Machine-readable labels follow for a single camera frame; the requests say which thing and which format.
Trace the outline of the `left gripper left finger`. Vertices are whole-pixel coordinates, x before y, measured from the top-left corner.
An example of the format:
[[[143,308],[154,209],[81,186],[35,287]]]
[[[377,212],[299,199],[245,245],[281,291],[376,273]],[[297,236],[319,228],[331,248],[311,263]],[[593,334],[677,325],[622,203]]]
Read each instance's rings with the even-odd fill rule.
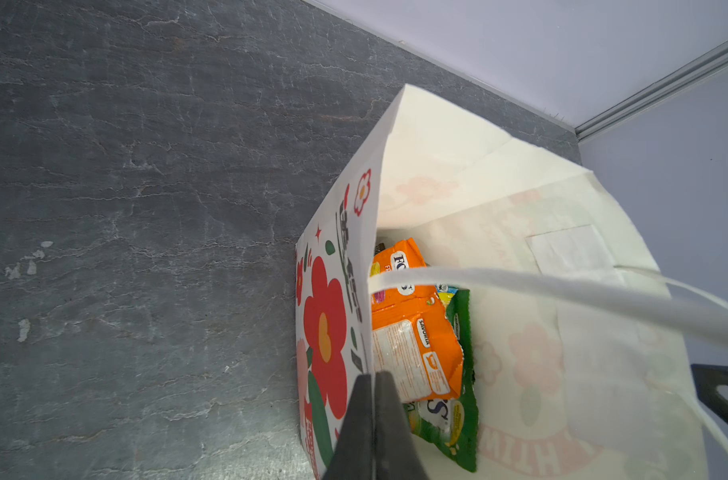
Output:
[[[357,377],[342,431],[323,480],[370,480],[374,471],[374,393],[370,374]]]

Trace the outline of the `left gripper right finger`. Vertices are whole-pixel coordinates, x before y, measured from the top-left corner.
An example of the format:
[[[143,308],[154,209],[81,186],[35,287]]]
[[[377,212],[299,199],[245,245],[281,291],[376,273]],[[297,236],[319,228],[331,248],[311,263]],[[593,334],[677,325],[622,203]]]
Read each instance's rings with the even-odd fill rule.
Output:
[[[386,371],[375,376],[374,478],[429,479],[412,440],[394,377]]]

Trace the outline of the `green snack packet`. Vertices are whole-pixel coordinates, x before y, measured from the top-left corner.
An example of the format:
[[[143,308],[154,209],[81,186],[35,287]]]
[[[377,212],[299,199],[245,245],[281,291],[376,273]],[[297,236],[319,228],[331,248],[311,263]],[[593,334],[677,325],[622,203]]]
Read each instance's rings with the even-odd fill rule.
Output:
[[[449,369],[447,372],[450,374],[449,380],[450,380],[450,392],[447,394],[444,394],[438,398],[432,398],[432,399],[425,399],[425,400],[419,400],[412,403],[407,403],[404,405],[404,410],[406,412],[408,422],[410,424],[410,430],[411,433],[419,438],[421,438],[418,434],[414,433],[415,428],[419,428],[418,424],[420,423],[419,415],[417,413],[417,407],[416,404],[421,401],[426,400],[452,400],[457,399],[461,395],[462,391],[462,372],[463,372],[463,365],[464,365],[464,353],[463,349],[460,346],[459,341],[457,340],[455,333],[453,331],[453,327],[451,326],[447,314],[447,307],[445,306],[445,303],[442,301],[445,309],[445,321],[442,325],[442,332],[444,334],[450,333],[450,336],[444,336],[441,338],[441,344],[446,345],[452,349],[452,352],[454,354],[461,353],[462,359],[457,367]],[[441,451],[447,458],[455,462],[460,468],[468,471],[468,472],[476,472],[478,470],[478,460],[477,460],[477,449],[478,449],[478,434],[479,434],[479,406],[478,401],[476,398],[477,407],[478,407],[478,428],[477,428],[477,437],[474,445],[471,447],[471,450],[469,453],[460,453],[458,456],[451,455],[447,450],[444,448],[437,447],[433,443],[427,441],[428,443],[434,445],[437,447],[439,451]]]

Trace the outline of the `orange snack packet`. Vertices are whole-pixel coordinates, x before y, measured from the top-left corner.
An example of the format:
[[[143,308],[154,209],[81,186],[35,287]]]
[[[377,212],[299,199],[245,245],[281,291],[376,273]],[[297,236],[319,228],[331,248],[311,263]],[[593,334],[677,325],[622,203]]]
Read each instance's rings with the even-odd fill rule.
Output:
[[[445,309],[434,285],[407,284],[371,295],[375,367],[390,372],[403,403],[450,392],[462,354],[441,344]]]

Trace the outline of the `white flower paper bag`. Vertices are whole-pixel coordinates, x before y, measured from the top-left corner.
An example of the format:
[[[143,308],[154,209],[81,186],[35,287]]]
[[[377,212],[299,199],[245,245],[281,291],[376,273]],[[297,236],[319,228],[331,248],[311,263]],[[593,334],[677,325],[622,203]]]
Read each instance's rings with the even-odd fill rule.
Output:
[[[686,334],[728,346],[728,302],[674,299],[594,173],[426,90],[401,89],[297,242],[300,438],[329,467],[360,375],[371,295],[471,292],[474,473],[413,435],[431,479],[705,479]]]

